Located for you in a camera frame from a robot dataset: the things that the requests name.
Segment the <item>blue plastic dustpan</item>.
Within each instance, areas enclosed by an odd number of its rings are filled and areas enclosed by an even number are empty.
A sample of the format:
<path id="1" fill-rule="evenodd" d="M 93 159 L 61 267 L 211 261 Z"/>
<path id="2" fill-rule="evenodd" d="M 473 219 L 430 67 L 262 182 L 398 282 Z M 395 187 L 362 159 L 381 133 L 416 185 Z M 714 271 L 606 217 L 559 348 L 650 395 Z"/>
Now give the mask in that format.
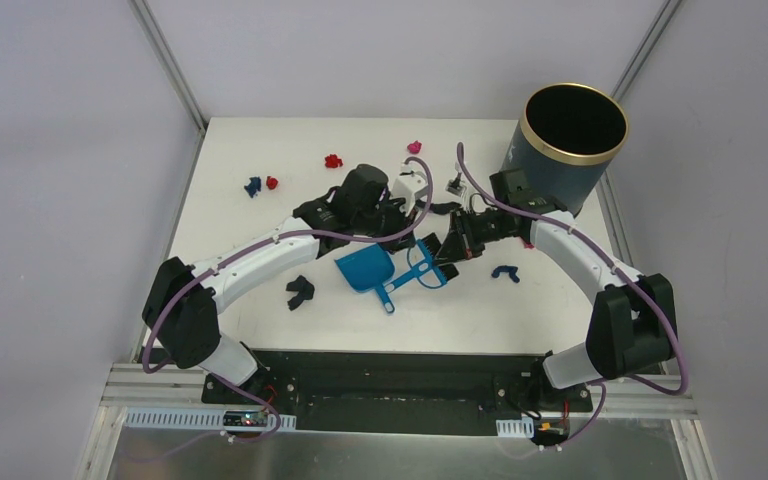
<path id="1" fill-rule="evenodd" d="M 374 293 L 387 314 L 395 312 L 388 291 L 395 265 L 384 249 L 371 245 L 337 259 L 335 264 L 354 292 Z"/>

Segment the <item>black mounting base plate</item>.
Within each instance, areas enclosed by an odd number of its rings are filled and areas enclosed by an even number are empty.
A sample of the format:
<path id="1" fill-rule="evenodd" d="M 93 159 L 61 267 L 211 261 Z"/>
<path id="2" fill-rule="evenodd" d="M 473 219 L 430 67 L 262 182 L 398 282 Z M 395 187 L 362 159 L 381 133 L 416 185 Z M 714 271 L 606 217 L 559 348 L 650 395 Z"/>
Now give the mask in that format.
<path id="1" fill-rule="evenodd" d="M 593 409 L 583 385 L 557 393 L 533 355 L 257 349 L 245 390 L 306 431 L 494 436 L 499 420 Z"/>

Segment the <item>small pink paper scrap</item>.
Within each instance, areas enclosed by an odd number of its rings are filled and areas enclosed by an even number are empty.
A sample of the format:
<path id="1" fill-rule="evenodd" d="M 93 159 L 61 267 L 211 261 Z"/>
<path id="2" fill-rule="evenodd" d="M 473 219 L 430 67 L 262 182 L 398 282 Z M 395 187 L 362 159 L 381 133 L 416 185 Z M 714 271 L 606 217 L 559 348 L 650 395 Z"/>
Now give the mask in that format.
<path id="1" fill-rule="evenodd" d="M 420 141 L 414 141 L 408 144 L 406 149 L 411 155 L 417 155 L 421 152 L 422 143 Z"/>

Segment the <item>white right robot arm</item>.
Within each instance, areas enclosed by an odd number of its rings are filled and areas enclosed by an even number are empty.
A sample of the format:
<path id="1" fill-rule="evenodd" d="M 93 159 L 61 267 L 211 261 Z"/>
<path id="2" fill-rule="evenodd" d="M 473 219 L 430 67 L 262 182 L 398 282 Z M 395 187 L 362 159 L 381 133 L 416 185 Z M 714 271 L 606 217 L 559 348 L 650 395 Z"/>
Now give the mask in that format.
<path id="1" fill-rule="evenodd" d="M 663 275 L 644 275 L 608 255 L 575 226 L 565 205 L 529 188 L 523 172 L 501 171 L 490 180 L 491 193 L 477 192 L 487 207 L 450 212 L 446 237 L 432 250 L 435 266 L 454 273 L 455 263 L 478 258 L 488 244 L 519 238 L 551 259 L 592 306 L 585 340 L 538 361 L 527 384 L 533 405 L 550 410 L 571 387 L 634 377 L 682 358 L 673 288 Z"/>

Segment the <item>blue paper scrap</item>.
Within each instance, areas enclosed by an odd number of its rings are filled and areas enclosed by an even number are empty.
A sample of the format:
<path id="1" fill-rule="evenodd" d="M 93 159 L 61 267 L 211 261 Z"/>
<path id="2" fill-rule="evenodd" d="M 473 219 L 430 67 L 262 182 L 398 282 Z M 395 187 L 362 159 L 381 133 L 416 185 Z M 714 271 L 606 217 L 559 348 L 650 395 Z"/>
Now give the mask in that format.
<path id="1" fill-rule="evenodd" d="M 513 265 L 499 265 L 495 267 L 491 273 L 491 277 L 494 279 L 498 279 L 502 276 L 506 276 L 509 278 L 513 283 L 519 283 L 520 278 L 518 276 L 518 270 L 519 268 L 517 266 Z"/>

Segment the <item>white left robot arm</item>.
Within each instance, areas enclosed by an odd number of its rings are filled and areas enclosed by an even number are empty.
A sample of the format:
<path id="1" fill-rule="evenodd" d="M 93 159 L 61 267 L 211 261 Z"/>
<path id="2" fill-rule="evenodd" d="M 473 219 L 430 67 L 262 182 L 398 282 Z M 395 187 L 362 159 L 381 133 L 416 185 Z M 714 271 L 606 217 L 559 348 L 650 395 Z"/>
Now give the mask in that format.
<path id="1" fill-rule="evenodd" d="M 257 402 L 265 378 L 254 355 L 223 333 L 218 316 L 243 295 L 296 266 L 351 243 L 393 252 L 416 243 L 433 194 L 431 170 L 407 158 L 395 179 L 360 164 L 324 195 L 296 207 L 264 235 L 193 264 L 179 257 L 158 268 L 141 317 L 149 338 L 141 362 L 147 373 L 167 365 L 199 367 L 222 378 L 241 404 Z"/>

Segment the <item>dark blue scrap top left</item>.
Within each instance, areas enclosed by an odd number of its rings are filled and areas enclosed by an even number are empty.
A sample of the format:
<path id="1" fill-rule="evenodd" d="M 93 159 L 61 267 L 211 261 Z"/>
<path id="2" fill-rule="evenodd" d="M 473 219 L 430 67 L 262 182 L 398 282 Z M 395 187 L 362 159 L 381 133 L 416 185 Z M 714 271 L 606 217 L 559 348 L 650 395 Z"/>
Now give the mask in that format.
<path id="1" fill-rule="evenodd" d="M 244 191 L 250 198 L 255 198 L 262 191 L 262 179 L 258 176 L 250 177 Z"/>

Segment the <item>dark bin with gold rim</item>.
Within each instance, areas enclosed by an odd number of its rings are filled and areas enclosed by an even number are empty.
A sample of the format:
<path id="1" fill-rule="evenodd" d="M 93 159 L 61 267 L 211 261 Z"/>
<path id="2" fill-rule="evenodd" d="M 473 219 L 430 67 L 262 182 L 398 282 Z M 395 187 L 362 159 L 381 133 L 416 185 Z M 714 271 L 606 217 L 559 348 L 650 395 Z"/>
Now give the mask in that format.
<path id="1" fill-rule="evenodd" d="M 578 83 L 555 83 L 525 102 L 502 168 L 578 215 L 629 136 L 629 121 L 610 95 Z"/>

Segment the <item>long black paper scrap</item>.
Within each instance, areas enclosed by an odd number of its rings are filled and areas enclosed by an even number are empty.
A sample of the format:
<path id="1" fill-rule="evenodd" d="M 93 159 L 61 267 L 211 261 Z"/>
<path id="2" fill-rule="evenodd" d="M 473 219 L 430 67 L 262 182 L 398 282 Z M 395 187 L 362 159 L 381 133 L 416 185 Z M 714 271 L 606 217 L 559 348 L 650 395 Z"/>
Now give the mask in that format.
<path id="1" fill-rule="evenodd" d="M 458 202 L 429 203 L 426 206 L 422 206 L 421 210 L 428 210 L 430 214 L 443 216 L 458 210 L 460 207 L 461 204 Z"/>

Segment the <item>blue hand brush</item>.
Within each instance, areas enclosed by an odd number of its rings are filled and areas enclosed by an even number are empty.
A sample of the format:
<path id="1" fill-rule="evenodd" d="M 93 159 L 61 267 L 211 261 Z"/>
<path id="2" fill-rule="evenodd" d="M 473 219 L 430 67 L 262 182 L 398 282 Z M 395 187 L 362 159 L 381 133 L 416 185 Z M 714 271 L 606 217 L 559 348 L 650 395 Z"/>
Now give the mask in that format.
<path id="1" fill-rule="evenodd" d="M 423 288 L 437 290 L 454 280 L 459 275 L 454 265 L 438 266 L 434 263 L 434 255 L 441 247 L 442 242 L 436 233 L 418 240 L 406 253 L 409 269 L 387 283 L 384 286 L 385 292 L 391 293 L 411 281 L 416 281 Z"/>

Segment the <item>aluminium frame rail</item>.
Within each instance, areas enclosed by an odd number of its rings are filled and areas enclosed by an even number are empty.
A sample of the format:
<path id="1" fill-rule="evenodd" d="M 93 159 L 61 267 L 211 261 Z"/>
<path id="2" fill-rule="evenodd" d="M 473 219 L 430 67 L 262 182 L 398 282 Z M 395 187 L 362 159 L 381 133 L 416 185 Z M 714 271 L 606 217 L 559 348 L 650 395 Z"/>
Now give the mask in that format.
<path id="1" fill-rule="evenodd" d="M 271 380 L 273 386 L 266 393 L 268 399 L 281 412 L 312 407 L 325 400 L 358 401 L 448 401 L 472 402 L 484 408 L 507 408 L 506 399 L 522 393 L 525 377 L 516 374 L 510 381 L 497 380 L 494 375 L 480 375 L 474 380 L 460 379 L 447 386 L 444 381 L 428 385 L 401 386 L 393 378 L 363 371 L 343 383 L 319 381 L 312 374 L 301 374 L 288 380 Z M 596 386 L 587 394 L 575 393 L 569 401 L 570 412 L 583 416 L 595 411 L 605 398 L 599 416 L 610 419 L 665 419 L 697 420 L 698 411 L 688 395 L 667 396 L 635 381 L 609 381 L 604 390 Z M 103 406 L 201 408 L 240 408 L 255 402 L 232 391 L 202 370 L 163 370 L 146 374 L 135 364 L 116 364 L 112 367 L 104 388 Z"/>

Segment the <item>red paper scrap top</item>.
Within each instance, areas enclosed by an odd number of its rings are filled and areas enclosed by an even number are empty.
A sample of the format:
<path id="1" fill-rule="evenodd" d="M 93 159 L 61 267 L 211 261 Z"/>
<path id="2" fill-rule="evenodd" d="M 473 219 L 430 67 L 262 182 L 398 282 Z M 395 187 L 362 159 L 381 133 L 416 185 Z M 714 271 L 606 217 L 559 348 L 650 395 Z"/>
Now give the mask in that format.
<path id="1" fill-rule="evenodd" d="M 329 154 L 324 157 L 324 165 L 328 169 L 341 168 L 344 163 L 343 160 L 336 154 Z"/>

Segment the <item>large black paper scrap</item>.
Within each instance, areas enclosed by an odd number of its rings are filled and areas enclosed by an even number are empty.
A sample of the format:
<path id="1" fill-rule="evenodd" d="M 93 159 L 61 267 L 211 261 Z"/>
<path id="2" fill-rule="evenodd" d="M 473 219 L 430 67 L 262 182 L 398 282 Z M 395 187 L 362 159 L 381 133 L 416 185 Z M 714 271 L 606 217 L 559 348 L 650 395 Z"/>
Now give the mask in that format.
<path id="1" fill-rule="evenodd" d="M 315 286 L 305 276 L 299 275 L 295 280 L 286 284 L 285 290 L 294 294 L 287 301 L 290 311 L 299 308 L 305 301 L 312 300 L 315 295 Z"/>

